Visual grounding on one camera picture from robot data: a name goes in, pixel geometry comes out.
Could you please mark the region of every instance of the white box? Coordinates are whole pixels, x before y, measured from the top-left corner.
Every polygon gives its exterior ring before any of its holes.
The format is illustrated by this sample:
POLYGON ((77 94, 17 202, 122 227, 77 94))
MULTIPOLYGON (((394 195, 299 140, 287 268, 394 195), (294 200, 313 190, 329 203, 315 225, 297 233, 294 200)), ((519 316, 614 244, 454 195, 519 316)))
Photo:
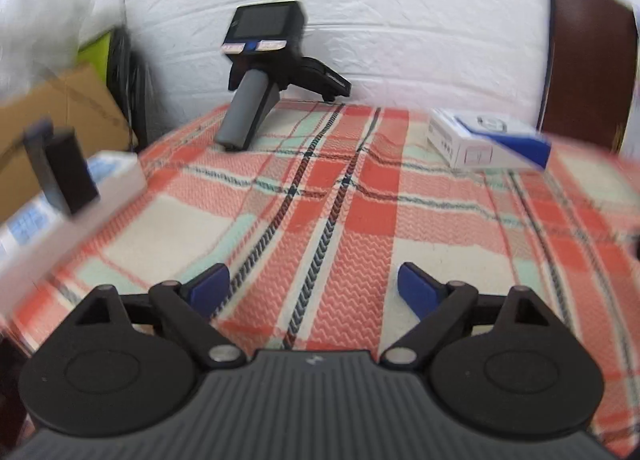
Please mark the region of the white box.
POLYGON ((40 193, 0 227, 0 320, 53 267, 146 190, 134 153, 100 151, 87 163, 100 198, 77 215, 67 217, 40 193))
POLYGON ((545 169, 551 142, 504 114, 433 110, 428 138, 455 169, 545 169))

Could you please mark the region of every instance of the blurred box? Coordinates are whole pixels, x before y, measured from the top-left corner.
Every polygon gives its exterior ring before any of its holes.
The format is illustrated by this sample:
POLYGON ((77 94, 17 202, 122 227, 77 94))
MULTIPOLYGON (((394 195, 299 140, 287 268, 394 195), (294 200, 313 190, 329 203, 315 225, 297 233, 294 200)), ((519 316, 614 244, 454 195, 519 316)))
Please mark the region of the blurred box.
POLYGON ((545 169, 551 142, 504 114, 433 110, 428 139, 455 169, 545 169))
MULTIPOLYGON (((82 154, 127 150, 129 125, 106 85, 90 65, 79 66, 35 86, 26 96, 0 106, 0 153, 44 116, 55 127, 73 127, 82 154)), ((29 201, 40 186, 24 150, 0 169, 0 223, 29 201)))

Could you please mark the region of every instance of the red plaid fabric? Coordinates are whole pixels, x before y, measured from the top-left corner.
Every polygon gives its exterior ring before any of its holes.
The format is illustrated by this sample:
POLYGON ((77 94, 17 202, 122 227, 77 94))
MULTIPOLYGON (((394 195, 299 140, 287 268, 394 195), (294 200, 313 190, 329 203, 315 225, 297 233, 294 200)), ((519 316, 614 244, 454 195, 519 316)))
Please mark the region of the red plaid fabric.
POLYGON ((186 281, 216 262, 233 296, 213 321, 260 347, 368 348, 417 319, 396 276, 412 261, 481 292, 532 287, 600 364, 593 432, 629 452, 640 426, 640 167, 556 141, 545 173, 453 171, 428 116, 283 102, 245 153, 214 145, 224 108, 142 157, 148 192, 15 314, 36 348, 98 283, 121 293, 186 281))

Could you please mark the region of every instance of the gray grip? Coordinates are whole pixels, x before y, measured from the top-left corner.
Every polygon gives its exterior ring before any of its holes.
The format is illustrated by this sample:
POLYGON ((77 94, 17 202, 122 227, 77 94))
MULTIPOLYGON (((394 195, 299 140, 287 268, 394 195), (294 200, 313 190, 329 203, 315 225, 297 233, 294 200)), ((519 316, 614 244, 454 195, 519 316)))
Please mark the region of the gray grip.
POLYGON ((258 126, 280 100, 278 85, 261 70, 248 70, 216 134, 227 150, 246 150, 258 126))
POLYGON ((123 436, 36 433, 8 460, 616 460, 585 432, 526 442, 455 421, 424 380, 368 352, 263 350, 123 436))

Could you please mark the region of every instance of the round black disc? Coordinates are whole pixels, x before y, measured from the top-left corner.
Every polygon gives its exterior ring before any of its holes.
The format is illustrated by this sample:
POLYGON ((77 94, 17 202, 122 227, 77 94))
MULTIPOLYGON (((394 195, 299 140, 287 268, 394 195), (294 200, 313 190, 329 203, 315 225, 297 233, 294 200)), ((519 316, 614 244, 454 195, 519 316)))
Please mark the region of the round black disc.
POLYGON ((35 353, 20 376, 20 398, 42 426, 113 436, 173 413, 194 380, 193 362, 173 342, 131 327, 87 325, 35 353))
POLYGON ((430 382, 463 422, 526 440, 585 428, 603 390, 600 370, 577 341, 542 326, 454 342, 434 358, 430 382))

